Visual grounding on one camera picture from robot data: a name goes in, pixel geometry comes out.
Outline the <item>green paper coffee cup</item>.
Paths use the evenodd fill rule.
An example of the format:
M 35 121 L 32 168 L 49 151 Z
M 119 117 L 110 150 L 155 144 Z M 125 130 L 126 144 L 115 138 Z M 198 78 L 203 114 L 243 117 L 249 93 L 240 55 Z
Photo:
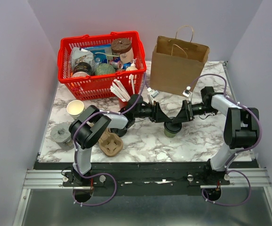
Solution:
M 168 138 L 173 138 L 177 135 L 177 133 L 179 133 L 180 130 L 168 130 L 168 129 L 164 129 L 164 134 L 166 137 Z

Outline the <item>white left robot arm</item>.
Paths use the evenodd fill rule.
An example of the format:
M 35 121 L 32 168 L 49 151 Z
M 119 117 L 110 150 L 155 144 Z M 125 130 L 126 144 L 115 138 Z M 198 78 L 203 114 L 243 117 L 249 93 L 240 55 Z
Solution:
M 73 168 L 76 172 L 73 180 L 78 185 L 85 186 L 89 182 L 92 147 L 105 130 L 127 130 L 136 118 L 148 118 L 155 123 L 173 121 L 163 113 L 158 102 L 146 103 L 140 94 L 132 95 L 119 112 L 103 111 L 91 105 L 75 119 L 69 126 L 69 132 L 75 148 Z

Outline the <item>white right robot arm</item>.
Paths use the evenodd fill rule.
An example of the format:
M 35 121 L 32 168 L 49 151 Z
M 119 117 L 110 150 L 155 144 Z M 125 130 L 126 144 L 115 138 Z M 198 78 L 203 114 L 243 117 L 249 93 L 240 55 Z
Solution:
M 181 125 L 204 113 L 221 113 L 226 117 L 223 132 L 224 144 L 209 160 L 211 168 L 202 172 L 202 180 L 211 185 L 219 179 L 218 171 L 227 170 L 239 153 L 257 145 L 262 130 L 257 108 L 237 104 L 224 93 L 215 92 L 213 87 L 204 87 L 200 93 L 201 103 L 192 104 L 190 101 L 184 101 L 180 112 L 170 122 Z

